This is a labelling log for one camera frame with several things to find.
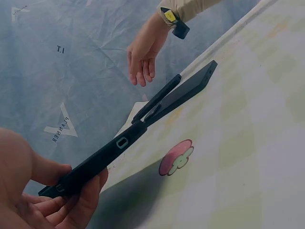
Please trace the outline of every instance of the finger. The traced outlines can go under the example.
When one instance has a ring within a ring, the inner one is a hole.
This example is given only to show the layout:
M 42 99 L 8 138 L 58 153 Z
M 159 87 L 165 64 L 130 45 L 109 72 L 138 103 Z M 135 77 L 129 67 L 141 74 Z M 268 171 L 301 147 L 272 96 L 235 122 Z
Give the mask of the finger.
M 16 205 L 16 208 L 18 209 L 21 218 L 26 221 L 31 228 L 54 229 L 34 204 L 22 200 Z
M 127 51 L 127 61 L 128 61 L 128 71 L 129 71 L 129 79 L 133 85 L 137 85 L 137 76 L 136 74 L 131 74 L 131 64 L 132 64 L 132 48 L 128 47 Z
M 70 211 L 74 208 L 78 201 L 78 196 L 71 197 L 68 202 L 58 211 L 49 216 L 47 216 L 47 220 L 53 225 L 57 226 L 60 224 L 70 213 Z
M 44 185 L 56 185 L 63 175 L 71 171 L 70 165 L 45 159 L 35 152 L 32 153 L 32 161 L 31 179 Z
M 35 206 L 40 210 L 44 217 L 53 214 L 54 212 L 59 211 L 64 205 L 66 201 L 62 197 L 56 197 L 54 199 L 50 199 L 41 203 L 35 204 Z
M 130 82 L 132 82 L 133 85 L 137 85 L 138 84 L 138 80 L 137 80 L 137 76 L 136 75 L 129 75 L 129 80 Z
M 155 58 L 149 59 L 148 69 L 149 69 L 149 75 L 153 79 L 155 76 Z
M 144 60 L 143 61 L 143 73 L 144 73 L 144 77 L 148 82 L 152 81 L 152 78 L 149 75 L 149 70 L 148 70 L 148 60 Z
M 106 184 L 106 181 L 108 179 L 108 169 L 105 168 L 100 174 L 100 190 L 102 189 L 102 187 Z
M 103 170 L 100 175 L 95 176 L 83 187 L 79 201 L 64 221 L 58 225 L 58 229 L 76 229 L 87 226 L 97 207 L 100 190 L 105 184 L 107 177 L 108 171 Z
M 29 195 L 26 193 L 23 193 L 22 197 L 25 201 L 30 202 L 32 204 L 38 204 L 38 203 L 52 199 L 50 197 L 35 197 L 35 196 Z
M 137 73 L 137 78 L 138 78 L 139 84 L 142 87 L 145 87 L 146 86 L 146 82 L 145 82 L 145 79 L 144 79 L 144 73 L 143 73 L 143 68 L 142 68 L 142 61 L 138 62 L 138 68 L 140 69 L 138 71 L 138 73 Z

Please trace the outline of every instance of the black phone case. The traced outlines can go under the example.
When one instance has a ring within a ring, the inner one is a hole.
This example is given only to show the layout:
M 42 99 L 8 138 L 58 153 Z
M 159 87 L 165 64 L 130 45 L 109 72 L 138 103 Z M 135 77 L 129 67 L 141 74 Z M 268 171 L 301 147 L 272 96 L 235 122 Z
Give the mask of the black phone case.
M 147 114 L 144 119 L 146 125 L 150 126 L 151 124 L 155 123 L 163 116 L 167 115 L 172 110 L 176 109 L 181 104 L 202 91 L 208 84 L 216 67 L 216 61 L 209 62 L 195 75 L 168 94 L 151 110 L 151 112 Z
M 142 121 L 137 121 L 127 130 L 116 136 L 112 141 L 99 149 L 70 173 L 63 176 L 56 186 L 46 186 L 38 195 L 55 198 L 58 196 L 72 196 L 80 192 L 82 186 L 99 174 L 147 130 Z

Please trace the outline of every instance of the sleeve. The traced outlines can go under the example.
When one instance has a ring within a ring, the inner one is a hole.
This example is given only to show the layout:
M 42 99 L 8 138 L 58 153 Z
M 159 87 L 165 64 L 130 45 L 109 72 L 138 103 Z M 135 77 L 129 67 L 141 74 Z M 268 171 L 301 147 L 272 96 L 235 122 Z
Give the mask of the sleeve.
M 198 13 L 219 3 L 221 0 L 162 0 L 157 7 L 157 12 L 170 27 L 173 25 L 165 18 L 161 7 L 171 9 L 173 13 L 183 21 L 187 22 Z

